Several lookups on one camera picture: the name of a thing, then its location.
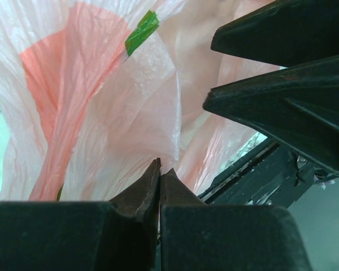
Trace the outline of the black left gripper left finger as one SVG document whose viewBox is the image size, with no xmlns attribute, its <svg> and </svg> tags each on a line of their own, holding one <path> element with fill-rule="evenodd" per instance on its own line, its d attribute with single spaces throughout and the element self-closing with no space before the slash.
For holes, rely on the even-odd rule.
<svg viewBox="0 0 339 271">
<path fill-rule="evenodd" d="M 97 202 L 0 202 L 0 270 L 151 270 L 160 159 Z"/>
</svg>

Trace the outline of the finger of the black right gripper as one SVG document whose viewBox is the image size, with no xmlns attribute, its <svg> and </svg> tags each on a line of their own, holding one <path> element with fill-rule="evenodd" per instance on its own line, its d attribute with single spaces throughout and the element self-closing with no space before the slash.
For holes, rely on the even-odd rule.
<svg viewBox="0 0 339 271">
<path fill-rule="evenodd" d="M 283 67 L 339 55 L 339 1 L 273 1 L 220 27 L 211 50 Z"/>
<path fill-rule="evenodd" d="M 339 55 L 213 88 L 203 108 L 339 175 Z"/>
</svg>

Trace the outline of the pink plastic bag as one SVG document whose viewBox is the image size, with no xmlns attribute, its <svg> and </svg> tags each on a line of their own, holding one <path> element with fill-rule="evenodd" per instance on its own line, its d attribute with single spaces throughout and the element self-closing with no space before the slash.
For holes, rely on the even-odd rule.
<svg viewBox="0 0 339 271">
<path fill-rule="evenodd" d="M 211 40 L 265 4 L 0 1 L 0 200 L 110 199 L 156 158 L 204 192 L 262 140 L 207 93 L 277 70 Z"/>
</svg>

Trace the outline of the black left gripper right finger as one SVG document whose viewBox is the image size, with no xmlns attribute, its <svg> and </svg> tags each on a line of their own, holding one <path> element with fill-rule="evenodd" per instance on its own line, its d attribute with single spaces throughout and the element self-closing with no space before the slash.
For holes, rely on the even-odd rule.
<svg viewBox="0 0 339 271">
<path fill-rule="evenodd" d="M 311 270 L 293 216 L 278 206 L 207 205 L 170 170 L 160 178 L 162 270 Z"/>
</svg>

